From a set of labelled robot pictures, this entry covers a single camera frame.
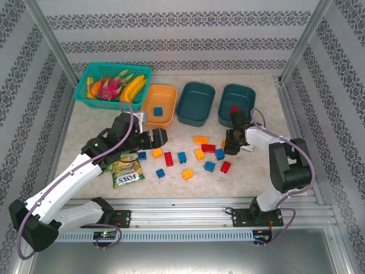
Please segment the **dark teal plastic tub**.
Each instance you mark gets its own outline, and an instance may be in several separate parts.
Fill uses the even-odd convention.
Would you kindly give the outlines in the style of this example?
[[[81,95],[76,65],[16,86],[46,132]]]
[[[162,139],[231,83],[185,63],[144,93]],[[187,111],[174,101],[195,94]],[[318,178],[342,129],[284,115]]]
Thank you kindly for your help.
[[[209,118],[216,91],[213,86],[188,82],[180,95],[176,115],[180,123],[202,127]]]
[[[218,122],[220,125],[232,128],[230,111],[233,107],[238,107],[245,112],[246,117],[251,121],[251,110],[255,106],[256,92],[246,86],[239,84],[227,84],[222,92],[219,108]]]

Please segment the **green Fox's candy bag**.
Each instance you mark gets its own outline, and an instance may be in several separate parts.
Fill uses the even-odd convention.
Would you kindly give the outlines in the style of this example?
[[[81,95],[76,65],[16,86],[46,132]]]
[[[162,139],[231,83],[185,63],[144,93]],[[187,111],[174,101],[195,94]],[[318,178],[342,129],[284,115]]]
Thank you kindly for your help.
[[[138,152],[122,155],[119,161],[112,163],[102,172],[104,173],[111,174],[113,188],[145,179]]]

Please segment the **orange plastic tub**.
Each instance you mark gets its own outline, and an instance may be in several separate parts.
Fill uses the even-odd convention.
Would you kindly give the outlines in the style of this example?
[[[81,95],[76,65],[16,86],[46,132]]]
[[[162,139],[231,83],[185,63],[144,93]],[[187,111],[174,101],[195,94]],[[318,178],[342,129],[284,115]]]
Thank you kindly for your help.
[[[148,113],[146,126],[149,128],[163,128],[167,130],[173,120],[177,102],[177,89],[167,84],[152,84],[141,106],[142,111]],[[163,108],[163,116],[153,114],[155,107]]]

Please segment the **teal plastic mesh basket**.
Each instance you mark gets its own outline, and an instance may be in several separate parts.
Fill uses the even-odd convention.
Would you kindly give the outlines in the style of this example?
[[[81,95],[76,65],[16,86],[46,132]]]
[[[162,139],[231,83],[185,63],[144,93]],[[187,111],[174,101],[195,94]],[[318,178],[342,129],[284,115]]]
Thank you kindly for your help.
[[[145,86],[139,91],[139,93],[134,97],[131,106],[134,111],[139,111],[142,104],[144,103],[145,97],[148,93],[149,84],[152,77],[152,69],[148,66],[138,66],[138,65],[126,65],[118,63],[101,63],[94,62],[90,63],[86,70],[84,71],[78,86],[74,93],[75,100],[85,103],[89,107],[93,108],[103,108],[109,110],[118,110],[120,108],[119,98],[113,101],[105,100],[93,100],[87,98],[87,78],[92,77],[94,81],[101,80],[104,77],[116,77],[123,70],[128,69],[129,74],[133,74],[132,80],[134,80],[139,75],[144,75],[147,79]]]

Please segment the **yellow toy banana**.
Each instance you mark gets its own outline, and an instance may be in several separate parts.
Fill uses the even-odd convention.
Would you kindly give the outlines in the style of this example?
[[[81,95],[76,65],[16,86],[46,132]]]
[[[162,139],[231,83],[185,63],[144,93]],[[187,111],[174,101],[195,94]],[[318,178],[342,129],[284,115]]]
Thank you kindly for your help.
[[[145,86],[146,82],[147,82],[147,80],[146,80],[146,79],[141,80],[141,81],[139,81],[139,82],[135,85],[135,87],[133,87],[133,88],[131,89],[131,91],[128,93],[128,101],[129,101],[130,103],[132,103],[132,102],[133,102],[133,100],[134,100],[135,96],[136,96],[136,95],[140,92],[140,90],[141,90],[141,89]]]
[[[125,88],[123,89],[121,95],[120,95],[120,98],[119,98],[119,101],[122,102],[122,101],[126,101],[126,102],[129,102],[128,101],[128,93],[131,91],[131,89],[133,87],[135,87],[135,85],[141,81],[141,80],[144,80],[146,79],[144,75],[139,75],[138,77],[136,77],[132,82],[130,82],[129,84],[127,84],[125,86]]]

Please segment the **pink toy dragon fruit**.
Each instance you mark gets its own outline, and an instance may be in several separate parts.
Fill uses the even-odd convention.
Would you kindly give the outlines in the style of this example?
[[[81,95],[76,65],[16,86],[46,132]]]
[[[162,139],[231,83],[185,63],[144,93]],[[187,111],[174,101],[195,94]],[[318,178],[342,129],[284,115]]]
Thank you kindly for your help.
[[[122,71],[115,77],[103,78],[99,89],[99,97],[101,100],[113,101],[121,93],[121,90],[133,77],[133,74],[128,74],[129,70]]]

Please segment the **small yellow toy fruit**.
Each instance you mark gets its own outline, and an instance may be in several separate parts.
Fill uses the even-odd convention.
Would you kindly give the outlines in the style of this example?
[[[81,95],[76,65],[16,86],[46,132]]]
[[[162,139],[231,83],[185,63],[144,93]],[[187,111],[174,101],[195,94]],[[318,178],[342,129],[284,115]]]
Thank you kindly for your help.
[[[92,77],[87,78],[87,99],[97,100],[97,97],[91,91],[91,85],[93,84],[94,80]]]

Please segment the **orange toy fruit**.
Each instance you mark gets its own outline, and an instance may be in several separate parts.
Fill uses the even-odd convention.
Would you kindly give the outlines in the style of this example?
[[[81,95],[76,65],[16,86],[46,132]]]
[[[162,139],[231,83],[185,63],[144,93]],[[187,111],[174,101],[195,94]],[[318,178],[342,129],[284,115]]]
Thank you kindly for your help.
[[[111,79],[110,77],[103,78],[103,79],[97,81],[95,84],[93,84],[91,87],[92,93],[97,97],[99,95],[99,91],[100,91],[102,85],[104,85],[105,81],[110,80],[110,79]]]

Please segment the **aluminium side rail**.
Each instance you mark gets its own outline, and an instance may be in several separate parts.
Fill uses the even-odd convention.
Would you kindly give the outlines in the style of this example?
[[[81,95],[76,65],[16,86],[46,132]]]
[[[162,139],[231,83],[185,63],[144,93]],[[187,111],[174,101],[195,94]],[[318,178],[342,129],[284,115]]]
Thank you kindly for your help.
[[[70,100],[68,101],[67,112],[65,113],[63,123],[62,123],[62,128],[58,135],[58,141],[55,146],[54,154],[52,157],[52,162],[51,162],[51,165],[50,165],[50,168],[48,171],[48,175],[46,177],[46,181],[44,183],[44,187],[47,187],[56,177],[56,172],[57,172],[60,156],[62,153],[65,138],[67,135],[67,130],[68,130],[68,127],[70,124],[72,112],[73,112],[74,105],[75,105],[75,98],[74,98],[75,91],[76,91],[76,86],[74,87],[72,95],[70,96]]]
[[[291,103],[289,94],[287,92],[286,86],[284,86],[280,82],[280,78],[278,76],[273,77],[273,81],[275,87],[277,89],[278,97],[282,106],[282,111],[285,116],[286,124],[288,127],[288,131],[292,138],[302,138],[303,135],[301,133],[301,129],[299,123],[297,121],[297,117],[295,116],[295,112],[293,109],[293,105]],[[317,183],[317,176],[315,176],[315,180],[312,186],[312,192],[316,198],[316,202],[318,205],[323,206],[325,203],[322,199],[320,189]]]

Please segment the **aluminium mounting rail beam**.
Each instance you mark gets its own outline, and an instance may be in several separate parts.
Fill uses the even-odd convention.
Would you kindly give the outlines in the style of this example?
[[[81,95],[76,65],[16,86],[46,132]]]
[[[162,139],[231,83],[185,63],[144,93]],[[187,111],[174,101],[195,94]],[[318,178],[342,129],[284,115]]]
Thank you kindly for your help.
[[[131,211],[131,230],[201,230],[233,229],[227,214],[229,208],[248,208],[250,198],[191,198],[191,199],[107,199],[118,210]],[[314,197],[295,196],[281,205],[285,223],[291,229],[336,228],[334,210],[319,205]]]

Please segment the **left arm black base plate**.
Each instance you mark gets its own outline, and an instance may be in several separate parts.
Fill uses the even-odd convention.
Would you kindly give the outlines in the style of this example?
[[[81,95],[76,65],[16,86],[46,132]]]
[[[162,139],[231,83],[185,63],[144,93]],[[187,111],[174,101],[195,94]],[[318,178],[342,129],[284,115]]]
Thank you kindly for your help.
[[[118,228],[129,228],[131,222],[130,210],[113,210],[102,215],[99,224],[109,224]]]

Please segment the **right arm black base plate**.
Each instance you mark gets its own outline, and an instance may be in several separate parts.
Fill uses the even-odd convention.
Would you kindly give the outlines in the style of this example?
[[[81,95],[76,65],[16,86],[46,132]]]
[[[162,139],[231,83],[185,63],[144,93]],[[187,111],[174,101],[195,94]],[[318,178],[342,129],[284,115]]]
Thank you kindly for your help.
[[[280,209],[257,212],[253,209],[232,209],[233,227],[282,227],[283,217]]]

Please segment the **aluminium frame post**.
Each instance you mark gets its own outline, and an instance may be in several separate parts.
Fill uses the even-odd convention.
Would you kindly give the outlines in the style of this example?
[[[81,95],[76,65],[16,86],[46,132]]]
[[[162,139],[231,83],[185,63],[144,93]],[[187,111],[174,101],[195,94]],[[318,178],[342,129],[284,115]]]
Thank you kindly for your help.
[[[288,81],[292,71],[297,65],[301,55],[307,47],[307,44],[310,42],[312,36],[315,33],[315,30],[320,24],[331,3],[332,0],[319,0],[279,77],[280,84],[284,84]]]
[[[51,25],[49,24],[45,14],[43,13],[37,0],[22,0],[29,11],[33,20],[40,29],[43,37],[48,43],[50,49],[53,51],[58,62],[60,63],[63,71],[66,73],[68,80],[77,86],[79,83],[79,78],[71,64],[68,60],[66,53],[64,52],[59,40],[57,39]]]

